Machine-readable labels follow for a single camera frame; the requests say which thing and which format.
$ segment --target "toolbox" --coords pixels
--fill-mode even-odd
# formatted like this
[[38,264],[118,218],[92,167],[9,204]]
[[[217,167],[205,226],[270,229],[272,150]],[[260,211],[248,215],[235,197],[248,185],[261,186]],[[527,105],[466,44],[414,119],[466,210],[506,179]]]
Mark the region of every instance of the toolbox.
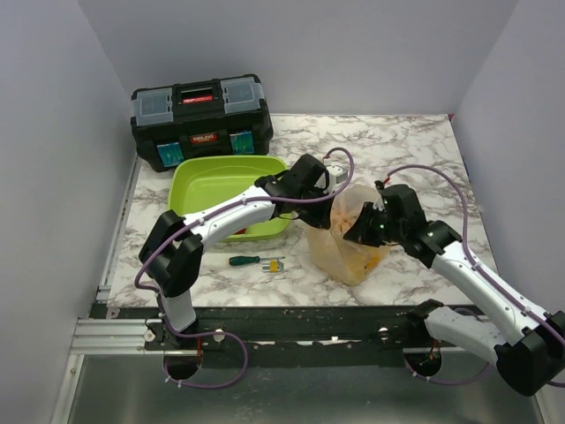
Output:
[[132,107],[138,155],[157,172],[193,157],[266,155],[273,138],[263,87],[253,74],[138,89]]

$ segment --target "clear plastic bag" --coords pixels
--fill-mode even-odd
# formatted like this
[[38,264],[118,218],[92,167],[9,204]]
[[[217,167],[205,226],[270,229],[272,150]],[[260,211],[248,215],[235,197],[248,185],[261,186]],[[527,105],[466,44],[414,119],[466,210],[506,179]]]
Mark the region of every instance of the clear plastic bag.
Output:
[[343,234],[357,221],[363,203],[379,199],[374,188],[364,185],[354,185],[338,194],[330,214],[330,229],[305,228],[312,263],[337,281],[360,284],[390,248],[361,246],[344,240]]

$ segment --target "green screwdriver handle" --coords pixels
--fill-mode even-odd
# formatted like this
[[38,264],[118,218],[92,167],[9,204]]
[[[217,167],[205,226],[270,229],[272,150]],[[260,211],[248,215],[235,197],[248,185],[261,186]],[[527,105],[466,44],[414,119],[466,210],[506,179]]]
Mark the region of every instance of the green screwdriver handle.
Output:
[[259,263],[261,258],[259,256],[233,256],[230,258],[230,265],[232,267],[239,267],[249,263]]

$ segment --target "tabletop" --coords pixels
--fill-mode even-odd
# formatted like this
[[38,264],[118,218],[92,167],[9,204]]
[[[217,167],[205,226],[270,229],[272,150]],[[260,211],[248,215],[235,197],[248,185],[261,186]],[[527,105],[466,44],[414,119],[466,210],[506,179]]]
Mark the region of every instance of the tabletop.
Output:
[[[471,248],[494,269],[479,209],[446,115],[273,115],[272,121],[275,135],[270,155],[292,165],[302,154],[321,158],[333,147],[345,147],[353,154],[356,165],[352,184],[373,187],[373,181],[383,179],[388,170],[408,163],[444,171],[469,200]],[[335,161],[347,164],[346,157],[336,155]],[[156,173],[140,161],[123,237],[111,262],[109,307],[156,306],[153,293],[137,290],[133,278],[140,266],[139,250],[156,219],[167,210],[171,179],[172,171]],[[453,189],[440,177],[425,170],[406,170],[395,174],[392,183],[406,183],[414,188],[428,219],[441,219],[461,230],[461,205]],[[285,270],[268,274],[261,271],[260,265],[230,267],[228,259],[236,254],[285,256]],[[142,282],[148,281],[148,276],[142,278]],[[415,305],[427,299],[448,305],[471,303],[445,278],[426,269],[399,247],[362,284],[350,287],[338,283],[310,262],[303,228],[295,222],[279,238],[212,247],[203,256],[200,277],[191,292],[197,307]]]

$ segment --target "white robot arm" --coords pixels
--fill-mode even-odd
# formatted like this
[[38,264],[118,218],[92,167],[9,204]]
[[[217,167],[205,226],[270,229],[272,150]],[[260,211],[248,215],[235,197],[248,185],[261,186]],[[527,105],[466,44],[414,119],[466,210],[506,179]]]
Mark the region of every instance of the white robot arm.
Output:
[[[147,273],[159,285],[172,328],[184,331],[196,320],[190,287],[198,278],[201,256],[209,247],[254,223],[289,212],[311,226],[329,228],[333,197],[328,194],[346,174],[343,168],[326,167],[303,155],[280,178],[259,178],[254,186],[220,205],[185,216],[173,211],[163,214],[139,258],[147,261]],[[344,238],[368,246],[399,244],[408,255],[456,285],[490,319],[478,322],[434,302],[422,316],[430,337],[460,346],[495,365],[507,383],[526,396],[565,368],[563,345],[546,330],[551,326],[558,334],[565,334],[563,312],[548,314],[482,264],[446,223],[427,221],[417,195],[407,185],[385,188],[377,182],[377,189],[384,209],[367,202]],[[185,226],[189,231],[179,231]],[[177,231],[184,233],[177,238],[180,245],[165,247],[149,264],[155,250]],[[520,299],[524,308],[509,301],[501,290]],[[533,314],[543,317],[544,325],[534,320]]]

